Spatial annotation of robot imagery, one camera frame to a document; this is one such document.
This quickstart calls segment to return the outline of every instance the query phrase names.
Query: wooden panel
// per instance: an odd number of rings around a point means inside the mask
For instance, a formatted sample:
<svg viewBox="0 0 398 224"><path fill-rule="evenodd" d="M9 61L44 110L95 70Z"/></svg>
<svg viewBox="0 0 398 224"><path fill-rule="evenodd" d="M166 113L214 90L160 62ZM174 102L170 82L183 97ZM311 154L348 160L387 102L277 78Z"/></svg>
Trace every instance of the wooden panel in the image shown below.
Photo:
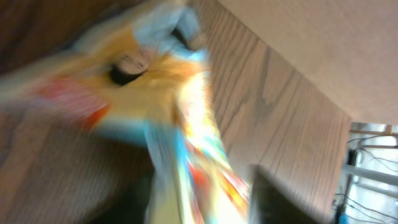
<svg viewBox="0 0 398 224"><path fill-rule="evenodd" d="M0 74L61 50L95 22L144 0L0 0Z"/></svg>
<svg viewBox="0 0 398 224"><path fill-rule="evenodd" d="M82 223L152 171L146 149L34 110L0 108L0 136L0 223Z"/></svg>
<svg viewBox="0 0 398 224"><path fill-rule="evenodd" d="M312 215L329 217L350 119L216 1L197 3L216 120L236 172L261 164Z"/></svg>
<svg viewBox="0 0 398 224"><path fill-rule="evenodd" d="M219 0L354 120L398 124L398 2Z"/></svg>

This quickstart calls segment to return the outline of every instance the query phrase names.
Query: beige wall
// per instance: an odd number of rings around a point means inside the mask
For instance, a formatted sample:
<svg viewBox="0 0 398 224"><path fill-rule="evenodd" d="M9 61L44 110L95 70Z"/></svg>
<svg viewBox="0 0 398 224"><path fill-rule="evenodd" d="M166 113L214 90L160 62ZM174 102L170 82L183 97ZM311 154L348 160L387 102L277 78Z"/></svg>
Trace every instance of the beige wall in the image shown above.
<svg viewBox="0 0 398 224"><path fill-rule="evenodd" d="M219 1L353 120L398 124L398 1Z"/></svg>

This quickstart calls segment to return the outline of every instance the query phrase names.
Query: cable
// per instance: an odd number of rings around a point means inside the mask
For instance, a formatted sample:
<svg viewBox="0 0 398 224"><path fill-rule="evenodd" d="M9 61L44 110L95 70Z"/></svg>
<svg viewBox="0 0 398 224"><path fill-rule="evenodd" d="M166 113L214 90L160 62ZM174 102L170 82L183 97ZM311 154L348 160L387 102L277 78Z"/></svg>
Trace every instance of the cable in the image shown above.
<svg viewBox="0 0 398 224"><path fill-rule="evenodd" d="M356 139L349 140L347 143L350 143L350 142L353 142L353 141L357 141L357 140L360 140L360 142L363 142L363 141L368 140L368 139L378 138L378 137L386 137L386 136L394 137L395 135L394 134L381 134L381 135L378 135L378 136L371 136L371 137L367 137L367 138L356 138Z"/></svg>
<svg viewBox="0 0 398 224"><path fill-rule="evenodd" d="M349 216L349 215L347 215L347 214L346 214L346 216L347 216L348 218L351 218L351 219L356 220L356 221L358 221L358 222L375 223L375 224L383 224L383 223L385 223L385 222L379 223L379 222L374 222L374 221L359 220L359 219L356 219L356 218L354 218L354 217L351 217L351 216Z"/></svg>
<svg viewBox="0 0 398 224"><path fill-rule="evenodd" d="M368 140L368 139L372 139L372 138L378 138L378 137L387 137L387 136L391 136L391 137L396 137L395 134L381 134L378 136L371 136L371 137L367 137L367 138L362 138L358 141L357 145L360 145L363 141Z"/></svg>
<svg viewBox="0 0 398 224"><path fill-rule="evenodd" d="M389 218L392 218L392 219L398 221L398 218L396 218L396 217L392 217L390 215L384 214L382 212L379 212L379 211L376 211L376 210L373 210L373 209L370 209L370 208L367 208L367 207L361 205L360 203L358 203L358 202L354 201L353 199L349 198L346 194L335 194L335 195L342 195L342 196L346 197L348 200L350 200L350 201L354 202L355 204L359 205L363 209L366 209L366 210L371 211L371 212L376 212L376 213L378 213L380 215L384 215L385 217L389 217Z"/></svg>
<svg viewBox="0 0 398 224"><path fill-rule="evenodd" d="M385 221L380 220L380 219L378 219L378 218L374 218L374 217L372 217L372 216L370 216L370 215L367 215L366 213L362 212L361 210L357 209L356 207L354 207L354 206L352 206L352 205L350 205L350 204L347 204L347 205L350 206L351 208L353 208L353 209L359 211L360 213L362 213L364 216L366 216L366 217L368 217L368 218L372 218L372 219L374 219L374 220L377 220L377 221L382 222L383 224L387 224Z"/></svg>
<svg viewBox="0 0 398 224"><path fill-rule="evenodd" d="M352 218L353 220L356 220L356 221L359 221L359 222L375 223L375 224L387 224L387 223L385 223L385 221L380 220L380 219L377 219L377 218L374 218L374 219L381 221L380 223L374 222L374 221L368 221L368 220L358 220L358 219L356 219L356 218L354 218L354 217L351 217L351 216L349 216L349 215L347 215L347 214L345 214L345 215L346 215L348 218Z"/></svg>
<svg viewBox="0 0 398 224"><path fill-rule="evenodd" d="M385 165L385 163L383 163L382 161L380 161L381 159L382 159L382 160L385 160L385 161L389 161L388 159L383 159L383 158L375 157L371 152L369 152L368 150L366 150L366 149L364 149L364 148L359 148L359 149L360 149L360 150L363 150L364 152L367 152L373 159L375 159L376 161L380 162L385 168L387 168L387 169L389 169L389 170L391 170L391 171L393 171L393 172L398 172L398 170L391 169L389 166Z"/></svg>

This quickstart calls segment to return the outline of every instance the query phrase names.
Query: toy face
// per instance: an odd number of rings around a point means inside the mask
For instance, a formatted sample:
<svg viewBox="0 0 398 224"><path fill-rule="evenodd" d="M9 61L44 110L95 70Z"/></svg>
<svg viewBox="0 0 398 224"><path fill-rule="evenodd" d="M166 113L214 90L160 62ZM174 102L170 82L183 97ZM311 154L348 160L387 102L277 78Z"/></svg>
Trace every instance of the toy face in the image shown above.
<svg viewBox="0 0 398 224"><path fill-rule="evenodd" d="M126 51L116 58L117 68L128 75L138 75L148 70L151 57L146 50Z"/></svg>

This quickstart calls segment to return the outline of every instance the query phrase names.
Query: black hair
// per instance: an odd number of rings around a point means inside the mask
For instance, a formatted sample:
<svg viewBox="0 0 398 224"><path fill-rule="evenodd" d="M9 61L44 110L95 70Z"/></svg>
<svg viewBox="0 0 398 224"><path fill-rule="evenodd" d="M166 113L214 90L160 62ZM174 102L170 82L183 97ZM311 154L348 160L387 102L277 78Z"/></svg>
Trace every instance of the black hair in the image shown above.
<svg viewBox="0 0 398 224"><path fill-rule="evenodd" d="M110 74L110 77L112 81L120 86L124 86L125 84L128 84L141 75L143 75L146 71L138 74L129 74L126 72L122 72L116 65L112 65L112 69Z"/></svg>

